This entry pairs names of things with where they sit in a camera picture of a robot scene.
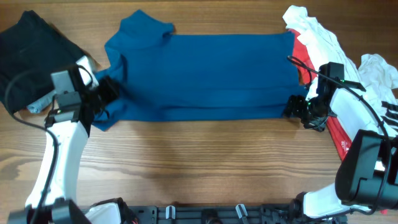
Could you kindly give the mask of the blue polo shirt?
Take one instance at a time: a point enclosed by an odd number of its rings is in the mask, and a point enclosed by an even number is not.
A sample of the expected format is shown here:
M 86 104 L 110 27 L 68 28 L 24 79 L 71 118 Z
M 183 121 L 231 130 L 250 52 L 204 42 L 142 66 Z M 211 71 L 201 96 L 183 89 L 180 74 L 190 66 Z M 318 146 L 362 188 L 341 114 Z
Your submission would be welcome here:
M 291 32 L 180 35 L 136 11 L 104 46 L 110 66 L 96 77 L 112 78 L 120 96 L 95 125 L 280 118 L 290 96 L 307 94 L 287 59 L 294 40 Z

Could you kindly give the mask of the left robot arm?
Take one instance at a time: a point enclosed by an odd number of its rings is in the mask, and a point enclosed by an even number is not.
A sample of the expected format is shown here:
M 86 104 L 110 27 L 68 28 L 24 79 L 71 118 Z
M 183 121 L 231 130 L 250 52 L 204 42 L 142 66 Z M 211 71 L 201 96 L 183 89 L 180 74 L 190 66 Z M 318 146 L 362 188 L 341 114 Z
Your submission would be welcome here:
M 77 68 L 51 74 L 58 108 L 50 110 L 42 130 L 47 142 L 34 188 L 25 208 L 8 223 L 124 223 L 129 209 L 120 198 L 94 204 L 84 212 L 75 203 L 82 152 L 95 116 L 119 96 L 110 77 L 84 83 Z

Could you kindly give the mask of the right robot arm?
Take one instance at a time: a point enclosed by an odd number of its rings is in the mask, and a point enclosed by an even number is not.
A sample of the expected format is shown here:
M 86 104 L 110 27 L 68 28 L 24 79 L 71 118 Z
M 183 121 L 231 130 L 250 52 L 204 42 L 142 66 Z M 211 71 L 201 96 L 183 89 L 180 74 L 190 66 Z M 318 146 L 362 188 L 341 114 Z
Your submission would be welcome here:
M 285 116 L 300 118 L 306 129 L 323 131 L 327 119 L 334 116 L 330 103 L 338 89 L 355 96 L 368 108 L 382 133 L 360 129 L 351 144 L 333 184 L 316 192 L 303 194 L 302 214 L 315 221 L 350 212 L 371 215 L 377 210 L 397 209 L 397 140 L 391 138 L 383 121 L 355 89 L 364 90 L 359 82 L 345 80 L 344 66 L 329 62 L 317 71 L 317 96 L 306 100 L 292 95 Z

